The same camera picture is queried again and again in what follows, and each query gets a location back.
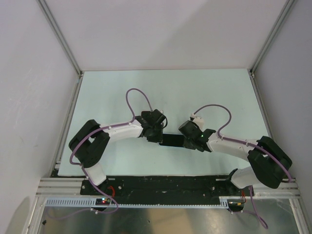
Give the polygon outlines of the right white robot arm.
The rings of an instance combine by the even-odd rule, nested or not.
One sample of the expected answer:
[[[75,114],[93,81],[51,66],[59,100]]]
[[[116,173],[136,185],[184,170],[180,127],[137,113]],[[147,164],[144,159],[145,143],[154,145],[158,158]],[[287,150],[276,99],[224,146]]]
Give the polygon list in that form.
[[[228,194],[237,195],[243,188],[260,183],[276,189],[285,176],[291,180],[288,170],[292,161],[270,137],[263,136],[260,140],[230,138],[215,130],[202,131],[191,120],[184,122],[179,131],[184,136],[183,147],[187,149],[223,153],[250,163],[250,167],[235,169],[229,174],[225,183]]]

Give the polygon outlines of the blue cased smartphone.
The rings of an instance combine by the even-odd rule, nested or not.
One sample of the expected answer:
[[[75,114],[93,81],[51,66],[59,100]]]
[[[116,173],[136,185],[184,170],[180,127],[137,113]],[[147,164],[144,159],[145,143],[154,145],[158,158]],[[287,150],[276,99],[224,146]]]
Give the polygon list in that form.
[[[167,147],[178,147],[183,148],[185,137],[183,135],[178,134],[163,134],[162,142],[159,143],[160,146]]]

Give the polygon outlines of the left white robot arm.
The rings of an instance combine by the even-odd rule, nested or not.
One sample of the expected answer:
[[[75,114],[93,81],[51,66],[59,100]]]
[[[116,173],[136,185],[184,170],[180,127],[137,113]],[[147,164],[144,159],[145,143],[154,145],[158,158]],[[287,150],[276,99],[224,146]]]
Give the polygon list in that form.
[[[106,173],[100,160],[108,144],[128,138],[144,137],[148,142],[161,143],[163,129],[167,126],[166,116],[154,109],[143,111],[130,122],[102,126],[94,119],[87,121],[69,142],[72,151],[70,163],[75,165],[73,158],[91,182],[91,189],[98,195],[108,190]]]

